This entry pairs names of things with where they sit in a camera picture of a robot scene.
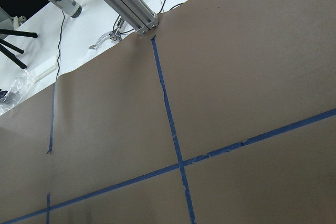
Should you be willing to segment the metal clamp tool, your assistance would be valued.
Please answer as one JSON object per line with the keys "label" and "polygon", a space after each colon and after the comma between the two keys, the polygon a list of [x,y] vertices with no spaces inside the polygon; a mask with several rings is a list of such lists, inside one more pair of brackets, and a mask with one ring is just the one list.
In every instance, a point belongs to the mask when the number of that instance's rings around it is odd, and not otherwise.
{"label": "metal clamp tool", "polygon": [[112,41],[121,41],[121,29],[123,27],[125,20],[119,15],[118,18],[115,20],[114,25],[112,27],[112,31],[104,33],[101,35],[95,44],[89,47],[90,50],[96,50],[102,41],[106,38],[109,38]]}

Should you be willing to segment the white plastic block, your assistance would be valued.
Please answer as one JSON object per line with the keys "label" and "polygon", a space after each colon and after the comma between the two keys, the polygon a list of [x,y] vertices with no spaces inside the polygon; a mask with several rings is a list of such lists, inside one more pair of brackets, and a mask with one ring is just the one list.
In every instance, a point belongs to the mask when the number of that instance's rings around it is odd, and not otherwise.
{"label": "white plastic block", "polygon": [[36,82],[50,75],[57,69],[57,56],[50,57],[44,63],[38,65],[33,70],[30,70],[29,73]]}

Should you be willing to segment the clear plastic bag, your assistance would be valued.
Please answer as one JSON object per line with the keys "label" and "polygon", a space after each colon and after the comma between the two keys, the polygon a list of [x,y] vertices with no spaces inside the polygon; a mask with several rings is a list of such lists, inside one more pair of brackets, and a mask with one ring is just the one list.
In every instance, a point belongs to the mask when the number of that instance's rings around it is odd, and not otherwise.
{"label": "clear plastic bag", "polygon": [[7,104],[1,104],[1,115],[5,114],[21,103],[23,99],[29,94],[35,82],[35,79],[31,77],[30,73],[27,70],[23,70],[23,72],[14,79],[8,89],[1,90],[12,93],[11,102]]}

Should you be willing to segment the black wrapped object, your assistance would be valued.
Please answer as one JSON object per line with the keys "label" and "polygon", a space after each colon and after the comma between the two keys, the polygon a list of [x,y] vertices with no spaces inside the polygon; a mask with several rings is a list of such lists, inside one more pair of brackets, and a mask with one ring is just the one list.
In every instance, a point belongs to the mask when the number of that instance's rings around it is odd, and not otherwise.
{"label": "black wrapped object", "polygon": [[10,103],[12,100],[12,93],[9,91],[1,91],[1,98],[0,103],[1,104],[7,104]]}

